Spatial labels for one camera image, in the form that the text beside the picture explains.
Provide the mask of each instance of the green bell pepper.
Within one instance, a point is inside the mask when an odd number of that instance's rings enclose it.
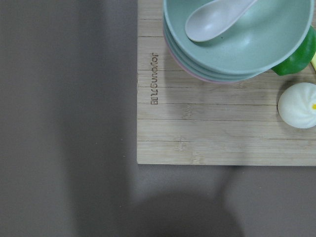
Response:
[[[294,74],[303,70],[311,62],[316,52],[316,31],[310,26],[301,45],[280,64],[272,68],[272,70],[280,75]]]

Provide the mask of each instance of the spoon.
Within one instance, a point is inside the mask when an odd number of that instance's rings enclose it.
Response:
[[[185,31],[195,42],[211,40],[232,26],[257,0],[214,0],[188,18]]]

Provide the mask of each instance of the stacked bowl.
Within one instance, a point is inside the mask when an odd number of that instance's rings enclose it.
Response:
[[[221,35],[191,41],[190,14],[209,0],[164,0],[163,30],[169,51],[192,76],[212,82],[252,78],[287,59],[312,23],[314,0],[258,0]]]

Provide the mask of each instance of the gray surface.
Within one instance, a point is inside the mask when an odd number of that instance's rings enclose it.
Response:
[[[0,2],[0,236],[315,236],[314,167],[136,164],[136,14]]]

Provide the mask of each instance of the wooden cutting board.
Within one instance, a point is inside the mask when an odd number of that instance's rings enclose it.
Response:
[[[316,83],[311,65],[233,84],[193,78],[166,47],[162,0],[138,0],[139,164],[316,165],[316,127],[291,127],[277,112],[282,92],[299,82]]]

